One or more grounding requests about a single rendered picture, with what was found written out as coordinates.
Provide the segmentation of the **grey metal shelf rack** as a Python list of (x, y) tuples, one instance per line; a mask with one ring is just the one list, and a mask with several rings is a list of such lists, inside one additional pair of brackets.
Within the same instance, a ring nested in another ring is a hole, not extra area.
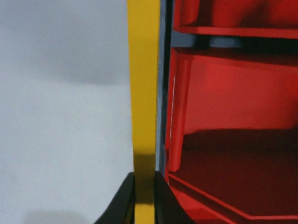
[(171, 47), (298, 49), (298, 39), (189, 34), (173, 30), (175, 0), (160, 0), (158, 95), (155, 171), (165, 178), (165, 141)]

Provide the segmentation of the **yellow bar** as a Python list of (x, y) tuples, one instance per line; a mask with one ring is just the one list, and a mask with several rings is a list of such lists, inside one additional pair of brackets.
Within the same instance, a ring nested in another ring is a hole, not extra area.
[(154, 224), (160, 0), (127, 0), (136, 224)]

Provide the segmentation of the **red open bin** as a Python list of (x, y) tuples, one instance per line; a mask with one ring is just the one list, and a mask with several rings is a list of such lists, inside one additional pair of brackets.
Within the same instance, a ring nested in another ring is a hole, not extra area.
[(197, 224), (298, 224), (298, 219), (248, 219), (170, 177), (167, 161), (165, 180), (182, 208)]
[(298, 39), (298, 0), (175, 0), (173, 30)]
[(248, 219), (298, 219), (298, 49), (171, 47), (165, 153)]

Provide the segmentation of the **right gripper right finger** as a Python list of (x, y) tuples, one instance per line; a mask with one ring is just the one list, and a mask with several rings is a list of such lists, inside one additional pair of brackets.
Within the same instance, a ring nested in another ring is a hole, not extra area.
[(155, 171), (154, 180), (154, 224), (196, 224), (159, 171)]

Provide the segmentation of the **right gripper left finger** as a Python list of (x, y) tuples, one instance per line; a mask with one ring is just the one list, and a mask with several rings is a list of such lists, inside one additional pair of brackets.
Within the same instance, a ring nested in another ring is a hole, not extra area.
[(93, 224), (135, 224), (135, 178), (129, 172), (109, 205)]

